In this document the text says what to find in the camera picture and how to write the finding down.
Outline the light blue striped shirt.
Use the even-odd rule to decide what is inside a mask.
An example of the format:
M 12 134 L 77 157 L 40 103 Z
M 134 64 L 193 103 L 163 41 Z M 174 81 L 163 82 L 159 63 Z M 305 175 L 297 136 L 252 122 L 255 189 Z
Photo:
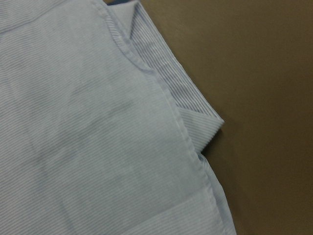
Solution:
M 139 1 L 1 1 L 1 234 L 234 235 L 222 125 Z

